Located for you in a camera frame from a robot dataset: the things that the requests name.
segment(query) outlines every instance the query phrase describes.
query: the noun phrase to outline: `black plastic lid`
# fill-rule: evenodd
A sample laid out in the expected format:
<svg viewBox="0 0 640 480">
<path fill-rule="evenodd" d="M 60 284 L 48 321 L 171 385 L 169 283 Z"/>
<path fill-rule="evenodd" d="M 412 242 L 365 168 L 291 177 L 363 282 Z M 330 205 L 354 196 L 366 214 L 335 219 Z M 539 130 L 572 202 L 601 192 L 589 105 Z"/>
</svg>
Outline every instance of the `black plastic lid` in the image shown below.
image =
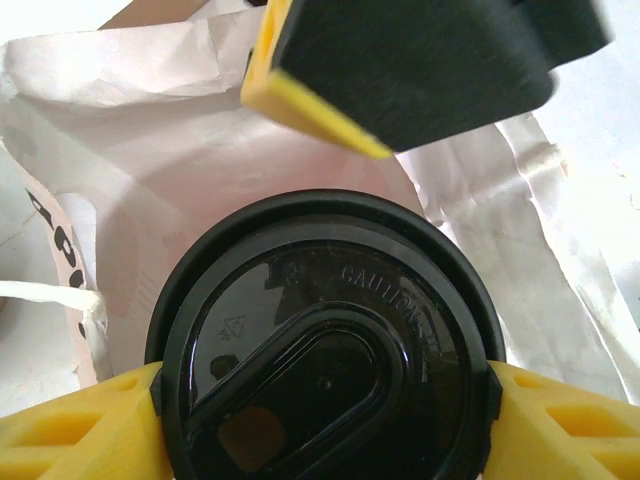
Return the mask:
<svg viewBox="0 0 640 480">
<path fill-rule="evenodd" d="M 176 478 L 475 478 L 503 360 L 493 307 L 437 229 L 342 191 L 205 234 L 154 312 Z"/>
</svg>

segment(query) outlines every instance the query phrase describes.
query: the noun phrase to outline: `yellow plastic clamp jaw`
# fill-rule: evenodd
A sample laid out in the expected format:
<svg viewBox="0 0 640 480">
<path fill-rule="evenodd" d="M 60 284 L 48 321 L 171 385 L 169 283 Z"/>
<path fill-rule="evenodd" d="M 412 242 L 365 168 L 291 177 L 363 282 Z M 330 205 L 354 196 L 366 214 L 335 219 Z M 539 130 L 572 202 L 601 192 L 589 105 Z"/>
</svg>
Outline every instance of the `yellow plastic clamp jaw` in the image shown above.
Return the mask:
<svg viewBox="0 0 640 480">
<path fill-rule="evenodd" d="M 0 419 L 0 479 L 173 478 L 150 393 L 161 366 Z"/>
<path fill-rule="evenodd" d="M 484 480 L 640 480 L 640 408 L 491 362 L 504 389 Z"/>
<path fill-rule="evenodd" d="M 393 155 L 391 149 L 283 68 L 272 64 L 292 2 L 270 0 L 267 4 L 242 85 L 242 103 L 278 123 L 313 137 L 371 157 L 390 157 Z"/>
</svg>

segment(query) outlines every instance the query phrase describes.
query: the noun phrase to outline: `crumpled white paper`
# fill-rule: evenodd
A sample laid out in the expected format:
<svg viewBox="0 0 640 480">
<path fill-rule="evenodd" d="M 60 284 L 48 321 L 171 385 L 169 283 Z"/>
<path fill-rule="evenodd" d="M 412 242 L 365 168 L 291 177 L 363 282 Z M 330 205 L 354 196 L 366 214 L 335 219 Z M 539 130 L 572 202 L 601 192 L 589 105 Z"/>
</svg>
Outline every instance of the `crumpled white paper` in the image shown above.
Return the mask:
<svg viewBox="0 0 640 480">
<path fill-rule="evenodd" d="M 34 195 L 47 197 L 48 212 L 68 193 L 95 207 L 95 259 L 83 258 L 92 249 L 79 234 L 67 232 L 80 252 L 75 267 L 67 244 L 61 249 L 52 237 L 52 245 L 61 281 L 73 268 L 89 279 L 84 264 L 95 261 L 116 373 L 141 362 L 150 311 L 171 267 L 237 208 L 324 186 L 421 210 L 395 160 L 365 159 L 239 105 L 261 13 L 6 46 L 4 144 L 27 188 L 41 185 Z M 579 189 L 535 119 L 489 125 L 399 158 L 426 217 L 487 284 L 509 361 L 640 403 L 640 336 L 589 233 Z M 68 222 L 56 212 L 54 233 Z"/>
</svg>

